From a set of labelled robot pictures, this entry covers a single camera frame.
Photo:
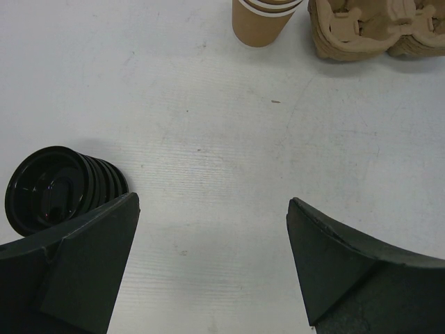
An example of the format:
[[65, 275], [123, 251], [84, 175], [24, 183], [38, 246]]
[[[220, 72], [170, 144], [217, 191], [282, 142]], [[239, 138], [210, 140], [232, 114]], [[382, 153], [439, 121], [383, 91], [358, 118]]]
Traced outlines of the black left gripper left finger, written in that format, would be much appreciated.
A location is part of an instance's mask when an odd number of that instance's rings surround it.
[[1, 332], [106, 333], [139, 216], [127, 193], [1, 245]]

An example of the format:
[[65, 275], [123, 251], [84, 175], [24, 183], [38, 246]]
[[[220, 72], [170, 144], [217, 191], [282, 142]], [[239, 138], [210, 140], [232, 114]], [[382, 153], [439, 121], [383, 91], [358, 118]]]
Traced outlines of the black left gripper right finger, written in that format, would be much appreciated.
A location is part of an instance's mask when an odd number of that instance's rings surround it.
[[286, 226], [317, 333], [443, 333], [444, 260], [340, 223], [299, 198]]

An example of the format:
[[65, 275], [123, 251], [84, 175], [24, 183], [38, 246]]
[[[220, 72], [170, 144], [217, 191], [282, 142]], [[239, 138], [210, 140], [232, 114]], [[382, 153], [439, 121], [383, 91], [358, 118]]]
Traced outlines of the stack of brown paper cups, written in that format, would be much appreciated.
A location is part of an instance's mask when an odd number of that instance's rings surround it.
[[277, 39], [301, 3], [291, 0], [233, 0], [233, 32], [244, 45], [268, 46]]

